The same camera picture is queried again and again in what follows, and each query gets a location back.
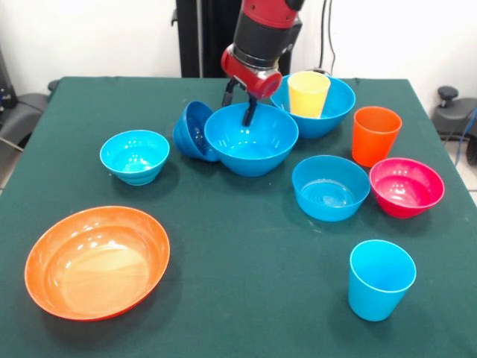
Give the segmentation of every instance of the table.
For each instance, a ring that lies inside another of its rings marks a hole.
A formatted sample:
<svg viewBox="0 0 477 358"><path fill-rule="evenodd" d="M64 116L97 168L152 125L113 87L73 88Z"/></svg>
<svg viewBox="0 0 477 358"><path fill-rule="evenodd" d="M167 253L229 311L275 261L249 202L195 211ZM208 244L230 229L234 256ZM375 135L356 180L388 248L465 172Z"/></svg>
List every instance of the table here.
<svg viewBox="0 0 477 358"><path fill-rule="evenodd" d="M371 196L351 219L311 219L291 171L314 154L350 157L351 113L323 139L300 139L260 178L181 156L171 132L191 100L220 105L221 79L65 78L0 197L0 347L3 357L476 357L477 210L409 82L351 79L356 108L403 120L392 155L435 168L446 197L406 221ZM109 176L103 142L134 128L171 143L160 178L131 187ZM63 217L126 205L167 230L171 261L154 293L109 321L44 313L23 268L32 245ZM407 250L417 280L394 314L370 323L347 305L348 258L366 239Z"/></svg>

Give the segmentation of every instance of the orange bowl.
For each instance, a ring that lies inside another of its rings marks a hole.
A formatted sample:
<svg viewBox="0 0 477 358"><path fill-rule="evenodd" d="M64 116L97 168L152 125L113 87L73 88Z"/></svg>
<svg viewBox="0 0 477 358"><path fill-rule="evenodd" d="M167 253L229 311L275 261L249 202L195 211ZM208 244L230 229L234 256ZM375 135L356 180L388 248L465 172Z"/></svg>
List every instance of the orange bowl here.
<svg viewBox="0 0 477 358"><path fill-rule="evenodd" d="M130 207L95 207L56 223L37 241L25 284L46 312L75 321L120 315L164 275L169 240L161 224Z"/></svg>

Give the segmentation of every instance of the tiled floor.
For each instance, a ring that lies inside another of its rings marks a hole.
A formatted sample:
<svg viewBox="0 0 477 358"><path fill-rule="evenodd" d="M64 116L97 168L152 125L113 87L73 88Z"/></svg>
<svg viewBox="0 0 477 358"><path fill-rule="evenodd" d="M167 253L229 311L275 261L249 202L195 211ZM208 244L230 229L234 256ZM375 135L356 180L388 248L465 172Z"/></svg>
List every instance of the tiled floor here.
<svg viewBox="0 0 477 358"><path fill-rule="evenodd" d="M452 158L452 161L455 162L455 156L457 155L458 142L448 142L446 144L447 152ZM467 190L469 190L470 196L477 205L477 166L470 166L467 164L467 159L465 157L465 151L467 149L467 144L462 143L461 156L459 163L457 165L457 171L462 178Z"/></svg>

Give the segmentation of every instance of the bowl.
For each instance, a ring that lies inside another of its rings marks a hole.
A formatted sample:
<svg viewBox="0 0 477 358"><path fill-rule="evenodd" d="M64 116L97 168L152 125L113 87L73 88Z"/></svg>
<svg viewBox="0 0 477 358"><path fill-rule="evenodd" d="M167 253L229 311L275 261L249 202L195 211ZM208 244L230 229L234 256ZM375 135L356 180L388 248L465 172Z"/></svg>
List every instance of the bowl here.
<svg viewBox="0 0 477 358"><path fill-rule="evenodd" d="M103 165L129 185L149 184L169 155L169 143L152 131L128 131L107 140L100 150Z"/></svg>
<svg viewBox="0 0 477 358"><path fill-rule="evenodd" d="M290 153L298 127L282 110L257 104L250 126L242 125L248 103L224 107L206 123L206 140L218 159L232 172L245 177L265 175Z"/></svg>
<svg viewBox="0 0 477 358"><path fill-rule="evenodd" d="M350 86L342 80L330 77L330 87L325 106L319 119L296 116L290 113L290 95L288 94L288 77L283 78L280 88L271 96L274 106L289 114L300 129L303 138L320 138L339 126L352 110L356 96Z"/></svg>
<svg viewBox="0 0 477 358"><path fill-rule="evenodd" d="M408 158L388 158L370 170L379 206L390 216L408 219L435 206L446 191L439 174Z"/></svg>
<svg viewBox="0 0 477 358"><path fill-rule="evenodd" d="M218 161L203 134L203 128L212 113L206 104L199 101L186 106L172 131L174 144L182 154L206 162Z"/></svg>
<svg viewBox="0 0 477 358"><path fill-rule="evenodd" d="M360 166L332 155L298 163L291 181L300 208L324 222L348 219L370 192L370 181Z"/></svg>
<svg viewBox="0 0 477 358"><path fill-rule="evenodd" d="M95 207L40 237L27 258L25 284L46 312L98 321L141 302L168 261L168 237L155 218L130 207Z"/></svg>

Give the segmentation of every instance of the orange cup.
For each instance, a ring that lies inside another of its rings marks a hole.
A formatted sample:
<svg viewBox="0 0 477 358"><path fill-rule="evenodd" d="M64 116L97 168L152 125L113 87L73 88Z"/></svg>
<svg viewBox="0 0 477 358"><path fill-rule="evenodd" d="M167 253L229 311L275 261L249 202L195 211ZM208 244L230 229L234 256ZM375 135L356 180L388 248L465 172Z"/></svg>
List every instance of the orange cup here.
<svg viewBox="0 0 477 358"><path fill-rule="evenodd" d="M402 127L401 118L383 107L363 107L355 112L352 156L371 167L385 159Z"/></svg>

